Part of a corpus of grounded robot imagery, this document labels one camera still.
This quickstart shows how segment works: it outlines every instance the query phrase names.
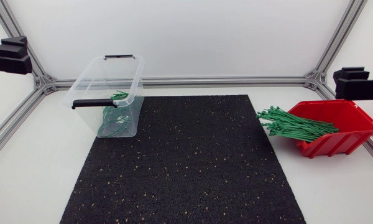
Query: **plastic box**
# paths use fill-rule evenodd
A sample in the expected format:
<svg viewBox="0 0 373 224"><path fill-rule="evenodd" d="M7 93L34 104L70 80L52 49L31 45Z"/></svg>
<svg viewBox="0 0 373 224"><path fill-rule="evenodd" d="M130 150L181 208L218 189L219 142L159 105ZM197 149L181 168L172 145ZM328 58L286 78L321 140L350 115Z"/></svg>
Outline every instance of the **plastic box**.
<svg viewBox="0 0 373 224"><path fill-rule="evenodd" d="M75 111L99 138L133 137L144 100L144 59L133 55L95 58L69 89L63 104ZM128 96L112 100L123 91Z"/></svg>
<svg viewBox="0 0 373 224"><path fill-rule="evenodd" d="M333 156L336 153L349 155L373 135L373 119L358 105L347 100L302 101L289 113L318 121L333 123L338 133L325 134L308 143L295 139L304 156Z"/></svg>

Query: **black mount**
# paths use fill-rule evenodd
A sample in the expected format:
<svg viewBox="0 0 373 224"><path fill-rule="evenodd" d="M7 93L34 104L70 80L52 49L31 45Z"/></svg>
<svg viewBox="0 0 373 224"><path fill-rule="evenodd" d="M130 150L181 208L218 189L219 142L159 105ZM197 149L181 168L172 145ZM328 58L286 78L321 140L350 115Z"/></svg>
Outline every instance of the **black mount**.
<svg viewBox="0 0 373 224"><path fill-rule="evenodd" d="M27 39L24 36L1 40L0 71L26 74L32 72L32 62L27 54Z"/></svg>
<svg viewBox="0 0 373 224"><path fill-rule="evenodd" d="M373 100L373 80L364 67L342 68L333 73L336 99Z"/></svg>

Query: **green zip tie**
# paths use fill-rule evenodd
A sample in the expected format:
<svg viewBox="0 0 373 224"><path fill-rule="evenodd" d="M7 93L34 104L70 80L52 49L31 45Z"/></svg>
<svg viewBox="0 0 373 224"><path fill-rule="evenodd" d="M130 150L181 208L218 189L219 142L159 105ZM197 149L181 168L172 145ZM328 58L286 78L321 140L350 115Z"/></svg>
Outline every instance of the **green zip tie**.
<svg viewBox="0 0 373 224"><path fill-rule="evenodd" d="M258 112L257 118L271 121L271 123L261 124L270 130L269 136L279 135L313 142L325 134L339 131L338 128L334 127L333 123L301 118L274 106Z"/></svg>
<svg viewBox="0 0 373 224"><path fill-rule="evenodd" d="M112 100L123 100L129 96L128 93L117 90L117 93L110 96ZM131 118L127 118L124 113L127 112L127 108L118 107L114 108L112 106L106 106L103 108L103 123L98 129L98 135L102 138L115 137L125 129L127 129L128 121Z"/></svg>

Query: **aluminum frame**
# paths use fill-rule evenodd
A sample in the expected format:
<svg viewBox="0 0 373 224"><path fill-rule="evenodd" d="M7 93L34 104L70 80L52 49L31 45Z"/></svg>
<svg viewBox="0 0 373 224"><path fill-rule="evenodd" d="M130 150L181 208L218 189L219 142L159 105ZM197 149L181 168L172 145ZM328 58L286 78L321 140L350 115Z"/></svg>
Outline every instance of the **aluminum frame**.
<svg viewBox="0 0 373 224"><path fill-rule="evenodd" d="M322 99L334 99L335 92L326 84L326 72L341 46L352 30L367 0L350 0L328 46L316 67L304 76L295 77L214 77L214 78L144 78L144 88L191 88L224 86L304 86L316 91ZM9 37L24 35L12 14L7 2L0 0L0 23ZM32 59L32 75L35 90L0 125L0 150L18 127L44 99L45 95L58 90L69 89L74 80L56 80L51 77L39 62L30 43L28 53ZM364 143L373 156L373 137Z"/></svg>

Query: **black rubber mat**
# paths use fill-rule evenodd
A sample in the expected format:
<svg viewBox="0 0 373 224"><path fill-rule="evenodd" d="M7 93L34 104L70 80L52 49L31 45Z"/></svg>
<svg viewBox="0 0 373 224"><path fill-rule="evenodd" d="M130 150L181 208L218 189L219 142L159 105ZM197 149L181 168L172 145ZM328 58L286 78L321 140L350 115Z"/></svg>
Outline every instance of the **black rubber mat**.
<svg viewBox="0 0 373 224"><path fill-rule="evenodd" d="M146 97L96 138L61 223L305 223L249 97Z"/></svg>

